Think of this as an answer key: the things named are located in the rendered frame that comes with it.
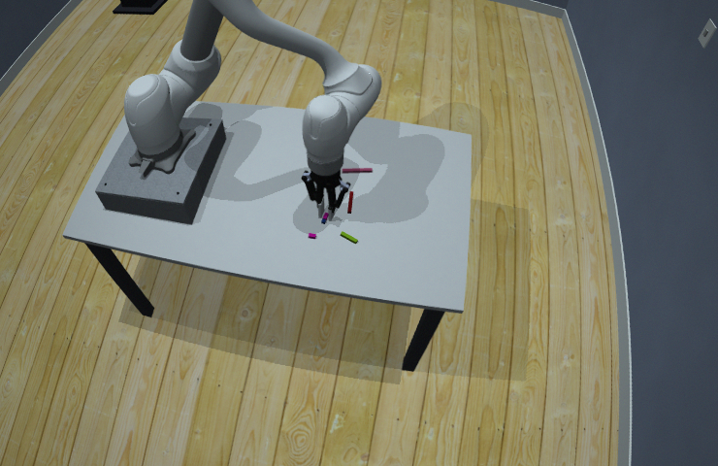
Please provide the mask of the lime green rod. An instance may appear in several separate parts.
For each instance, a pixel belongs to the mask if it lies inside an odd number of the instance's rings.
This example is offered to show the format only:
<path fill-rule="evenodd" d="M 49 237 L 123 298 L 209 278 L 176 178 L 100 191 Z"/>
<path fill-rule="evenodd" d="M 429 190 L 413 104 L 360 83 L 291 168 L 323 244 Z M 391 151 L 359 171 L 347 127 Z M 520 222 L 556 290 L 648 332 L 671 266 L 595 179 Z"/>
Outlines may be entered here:
<path fill-rule="evenodd" d="M 344 233 L 344 232 L 341 233 L 341 236 L 344 237 L 344 238 L 346 238 L 348 241 L 350 241 L 350 242 L 352 242 L 352 243 L 354 243 L 354 244 L 356 244 L 356 243 L 358 242 L 357 239 L 353 238 L 352 236 L 350 236 L 350 235 L 348 235 L 348 234 L 346 234 L 346 233 Z"/>

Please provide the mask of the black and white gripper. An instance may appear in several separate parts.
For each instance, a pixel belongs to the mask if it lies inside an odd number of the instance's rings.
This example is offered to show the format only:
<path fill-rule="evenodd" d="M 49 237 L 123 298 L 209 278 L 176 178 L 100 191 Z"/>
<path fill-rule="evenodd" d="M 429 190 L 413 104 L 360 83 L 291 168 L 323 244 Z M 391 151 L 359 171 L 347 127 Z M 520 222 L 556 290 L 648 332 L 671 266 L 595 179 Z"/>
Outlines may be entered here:
<path fill-rule="evenodd" d="M 311 201 L 316 201 L 317 203 L 317 209 L 318 209 L 318 217 L 322 218 L 325 208 L 324 208 L 324 188 L 326 188 L 326 191 L 328 193 L 328 201 L 329 201 L 329 207 L 328 207 L 328 215 L 329 215 L 329 221 L 332 221 L 332 218 L 335 214 L 335 209 L 339 208 L 344 195 L 348 192 L 350 188 L 350 183 L 344 183 L 343 179 L 341 178 L 341 170 L 337 172 L 334 175 L 331 176 L 320 176 L 315 174 L 312 170 L 305 171 L 303 177 L 303 182 L 306 185 L 309 197 Z M 316 180 L 316 181 L 315 181 Z M 316 189 L 315 185 L 316 183 Z M 326 187 L 325 184 L 327 183 Z M 338 200 L 336 200 L 336 190 L 335 187 L 340 186 L 341 192 L 339 195 Z"/>

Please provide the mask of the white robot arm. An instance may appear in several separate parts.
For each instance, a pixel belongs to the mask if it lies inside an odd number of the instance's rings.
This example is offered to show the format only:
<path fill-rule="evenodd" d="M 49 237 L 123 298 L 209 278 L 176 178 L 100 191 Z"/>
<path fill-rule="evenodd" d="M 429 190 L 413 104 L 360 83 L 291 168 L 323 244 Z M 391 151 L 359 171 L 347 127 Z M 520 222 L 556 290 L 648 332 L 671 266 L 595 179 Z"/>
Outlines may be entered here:
<path fill-rule="evenodd" d="M 140 167 L 141 178 L 151 170 L 174 172 L 196 136 L 195 130 L 180 129 L 179 124 L 221 67 L 214 41 L 223 16 L 247 36 L 309 57 L 320 65 L 328 95 L 317 96 L 307 105 L 303 140 L 309 168 L 315 174 L 339 172 L 345 145 L 380 94 L 379 72 L 372 66 L 346 61 L 326 42 L 267 16 L 252 0 L 193 0 L 183 38 L 174 45 L 164 69 L 159 75 L 144 75 L 128 87 L 124 113 L 137 146 L 129 165 Z"/>

